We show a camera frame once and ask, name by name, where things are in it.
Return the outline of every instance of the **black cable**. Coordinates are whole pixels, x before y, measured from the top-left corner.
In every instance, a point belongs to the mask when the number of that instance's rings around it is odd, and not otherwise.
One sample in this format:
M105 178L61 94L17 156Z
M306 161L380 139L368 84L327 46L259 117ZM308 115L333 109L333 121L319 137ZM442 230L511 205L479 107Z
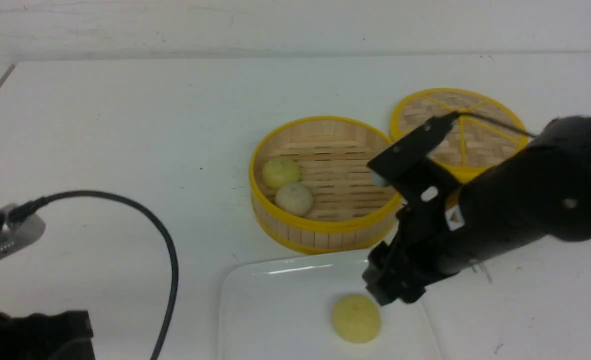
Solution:
M65 191L61 193L51 194L49 196L44 196L38 198L34 201L30 201L16 207L15 209L11 210L7 215L7 220L10 223L21 223L25 221L26 218L30 217L31 215L35 214L37 210L40 210L46 205L53 203L54 201L63 200L63 199L71 199L71 198L99 198L105 199L110 201L115 201L117 203L127 205L127 207L131 207L133 209L138 210L141 212L147 219L153 223L156 229L162 235L164 242L167 246L167 250L169 251L169 259L171 263L171 285L169 291L169 300L167 303L167 309L164 313L164 318L162 320L162 326L160 329L160 333L158 334L158 340L155 342L155 346L153 347L153 353L151 354L151 360L158 360L160 356L160 351L163 350L163 344L165 344L165 339L167 337L167 332L169 331L169 325L172 322L172 316L174 315L174 308L176 298L178 296L178 279L179 279L179 266L178 266L178 255L176 254L174 240L172 236L169 234L169 231L165 227L162 221L158 219L156 215L154 215L151 210L144 207L140 203L131 200L130 198L126 198L124 196L120 196L119 194L108 193L104 191L94 191L94 190L76 190L76 191Z
M524 135L526 137L530 137L531 139L538 137L538 135L534 134L533 132L528 132L527 130L518 129L515 126L509 125L508 123L502 122L502 121L500 121L496 118L490 117L490 116L478 114L476 112L458 112L458 114L460 114L460 116L468 116L468 117L473 117L476 119L486 121L487 123L497 125L497 126L504 128L506 130L510 130L511 132L514 132L514 133L517 133L520 135Z

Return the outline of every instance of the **white wall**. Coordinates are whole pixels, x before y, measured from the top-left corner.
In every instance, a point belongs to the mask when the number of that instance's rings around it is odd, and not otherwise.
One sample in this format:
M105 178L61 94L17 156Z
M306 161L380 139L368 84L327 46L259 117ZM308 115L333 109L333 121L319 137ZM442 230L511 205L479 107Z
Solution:
M591 51L591 0L0 0L0 61Z

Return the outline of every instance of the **yellow rim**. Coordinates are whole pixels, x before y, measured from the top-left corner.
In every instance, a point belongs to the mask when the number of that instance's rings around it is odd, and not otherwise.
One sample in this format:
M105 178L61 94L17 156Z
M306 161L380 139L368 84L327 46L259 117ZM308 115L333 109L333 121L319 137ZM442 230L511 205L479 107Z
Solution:
M270 139L275 134L281 132L282 130L284 130L290 126L298 125L301 123L307 123L309 121L319 121L319 120L325 120L325 119L330 119L330 120L335 120L335 121L344 121L345 123L350 123L353 125L361 126L363 128L367 128L367 129L371 130L371 132L378 134L378 136L381 137L384 141L386 141L387 144L391 144L391 139L389 139L389 137L387 137L387 135L385 135L382 131L376 129L375 127L366 125L366 123L362 123L360 121L353 120L350 118L344 118L344 117L339 117L339 116L312 116L312 117L301 118L299 120L291 121L289 123L286 123L285 125L278 127L277 129L271 131L268 135L266 135L264 137L264 139L262 139L261 142L259 142L259 144L257 144L257 147L256 147L255 151L253 152L253 156L251 157L251 161L249 163L249 184L251 187L252 196L254 196L254 198L257 199L257 201L260 203L261 207L264 210L266 210L266 212L268 212L268 214L273 216L275 219L277 219L278 221L281 221L282 223L286 223L288 225L292 225L297 228L300 228L302 230L321 232L321 233L345 233L345 232L349 232L349 231L356 231L356 230L360 230L363 228L368 228L368 227L382 221L387 216L389 216L389 214L391 214L391 212L394 212L398 208L398 205L401 203L401 200L402 200L400 194L398 194L398 193L394 194L394 196L392 196L391 200L389 200L383 207L381 207L378 210L371 212L371 214L368 214L368 215L363 216L361 218L350 219L349 221L326 222L326 221L317 221L314 219L300 218L296 215L289 214L288 212L281 210L279 207L273 205L273 203L271 201L269 201L269 199L266 198L264 196L264 194L262 194L262 192L260 191L260 188L258 187L258 184L256 183L255 176L254 176L254 164L255 164L258 152L260 151L262 146L268 141L268 139Z
M382 233L378 234L373 239L371 239L367 242L364 242L362 244L357 244L357 245L354 245L351 247L342 247L342 248L316 248L313 246L305 246L303 244L293 243L291 241L287 241L287 240L283 239L280 235L278 235L277 233L272 231L262 221L262 219L258 216L258 213L255 210L253 210L253 214L256 217L256 221L259 224L259 227L261 227L262 230L264 230L264 232L267 235L269 235L269 237L271 237L271 239L275 240L278 244L284 246L285 248L289 248L293 251L298 251L298 253L303 253L303 254L307 254L307 255L320 255L320 254L327 254L327 253L337 253L338 251L350 251L350 250L371 248L371 246L374 246L376 243L378 243L380 240L382 240L382 238L384 238L389 233L389 231L391 231L391 228L393 228L394 223L396 223L395 221L391 221L391 223L389 225L387 225L387 227L385 228L384 231L382 231Z
M406 96L405 98L403 98L403 100L401 100L398 103L398 105L396 105L395 109L393 109L393 113L391 114L391 121L389 123L389 132L391 133L391 137L393 138L394 141L399 140L401 137L405 136L408 133L407 131L403 131L400 128L400 118L402 116L403 109L407 105L409 105L410 102L417 100L417 98L421 98L423 96L428 96L428 95L436 93L436 92L455 92L458 94L464 94L464 95L473 96L474 98L479 98L480 103L470 107L468 109L469 111L473 111L476 107L479 107L480 105L482 105L484 103L490 103L490 104L495 105L496 107L499 107L502 111L504 111L508 115L508 117L511 119L511 121L513 121L513 124L517 128L522 129L522 130L526 130L525 125L522 123L522 121L520 121L518 116L513 113L513 111L511 111L508 107L499 103L498 101L490 98L489 96L485 96L481 93L477 93L477 92L469 91L469 90L465 90L465 89L431 88L431 89L418 91L416 93L410 94L409 96ZM435 100L435 99L430 99L430 100L445 109L451 109L448 105L442 104L438 100ZM484 125L481 125L481 123L479 121L474 120L474 121L472 121L472 123L475 123L476 125L485 127ZM517 150L520 151L520 150L522 150L522 148L527 146L527 144L529 143L529 139L526 136L520 136L520 137L518 137L518 139L515 143L517 145ZM464 137L462 137L462 144L461 145L462 145L462 149L460 151L462 151L462 155L464 157L465 156ZM448 170L450 173L457 176L460 180L463 180L465 182L472 180L473 178L478 176L480 173L482 173L486 169L489 169L489 167L453 166L453 165L445 164L444 162L440 162L440 161L435 161L435 162L437 162L440 166L442 166L443 168Z

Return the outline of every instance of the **white plate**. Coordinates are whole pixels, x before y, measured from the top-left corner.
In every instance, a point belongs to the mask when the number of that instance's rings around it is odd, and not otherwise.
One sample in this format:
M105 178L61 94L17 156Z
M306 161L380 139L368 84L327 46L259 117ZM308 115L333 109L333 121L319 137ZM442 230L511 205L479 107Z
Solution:
M352 344L331 324L334 303L365 294L367 250L261 262L222 286L220 360L441 360L422 303L380 308L373 341Z

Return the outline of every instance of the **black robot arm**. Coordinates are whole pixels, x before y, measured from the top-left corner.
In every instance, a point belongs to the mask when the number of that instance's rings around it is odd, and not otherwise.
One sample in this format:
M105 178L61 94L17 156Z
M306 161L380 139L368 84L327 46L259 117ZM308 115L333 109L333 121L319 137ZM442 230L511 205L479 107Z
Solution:
M545 235L591 239L591 117L554 119L516 155L461 184L427 158L460 115L430 118L368 164L407 200L393 241L369 253L362 275L380 305L414 303L427 285Z

